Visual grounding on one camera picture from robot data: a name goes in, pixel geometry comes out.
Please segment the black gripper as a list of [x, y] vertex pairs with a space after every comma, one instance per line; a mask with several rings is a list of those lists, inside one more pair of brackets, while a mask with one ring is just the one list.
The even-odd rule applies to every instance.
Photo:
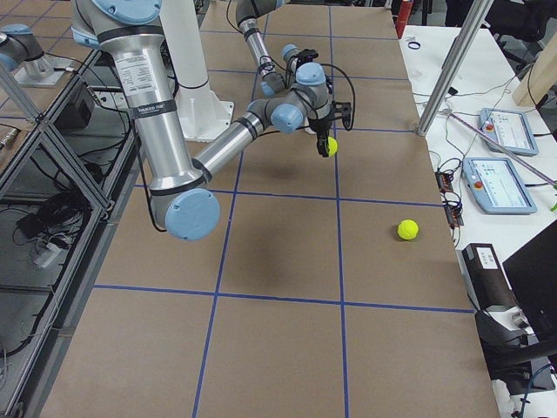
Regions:
[[330, 117], [309, 119], [309, 127], [315, 132], [318, 139], [316, 144], [318, 153], [324, 158], [330, 157], [329, 141], [327, 139], [330, 136], [331, 126], [332, 121]]

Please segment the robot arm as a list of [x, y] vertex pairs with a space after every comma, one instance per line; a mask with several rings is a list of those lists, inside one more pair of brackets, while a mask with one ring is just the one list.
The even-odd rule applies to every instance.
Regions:
[[260, 65], [267, 97], [251, 102], [242, 117], [192, 157], [160, 52], [164, 30], [159, 15], [168, 6], [160, 1], [74, 1], [71, 8], [75, 41], [114, 60], [151, 169], [152, 220], [173, 237], [202, 239], [215, 228], [220, 204], [205, 184], [269, 126], [290, 133], [309, 125], [319, 154], [327, 158], [336, 153], [338, 145], [329, 134], [334, 109], [325, 72], [318, 63], [302, 63], [294, 46], [283, 50], [284, 59], [295, 62], [288, 93], [280, 97], [278, 78], [268, 65]]
[[261, 77], [261, 90], [267, 97], [273, 97], [287, 90], [292, 82], [285, 77], [295, 76], [297, 69], [304, 63], [300, 56], [301, 50], [289, 44], [283, 50], [285, 75], [277, 70], [278, 66], [267, 50], [263, 36], [258, 28], [257, 19], [287, 4], [279, 0], [239, 0], [236, 5], [236, 23], [242, 33]]

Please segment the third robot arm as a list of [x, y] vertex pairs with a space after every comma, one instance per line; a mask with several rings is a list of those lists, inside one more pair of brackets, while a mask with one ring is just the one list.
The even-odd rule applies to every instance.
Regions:
[[44, 50], [26, 24], [8, 24], [1, 28], [1, 65], [14, 71], [23, 62], [35, 62]]

